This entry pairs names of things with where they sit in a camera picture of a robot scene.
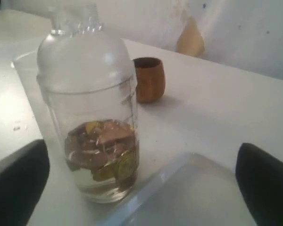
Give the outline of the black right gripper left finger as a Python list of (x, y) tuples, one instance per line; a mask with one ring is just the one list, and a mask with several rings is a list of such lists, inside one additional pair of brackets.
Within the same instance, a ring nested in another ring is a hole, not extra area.
[(0, 169), (0, 226), (27, 225), (50, 173), (44, 140), (35, 140), (4, 160)]

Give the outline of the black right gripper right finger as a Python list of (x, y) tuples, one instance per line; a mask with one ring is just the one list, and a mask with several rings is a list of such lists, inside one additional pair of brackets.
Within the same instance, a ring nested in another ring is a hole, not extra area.
[(283, 162), (251, 143), (237, 155), (235, 177), (258, 226), (283, 226)]

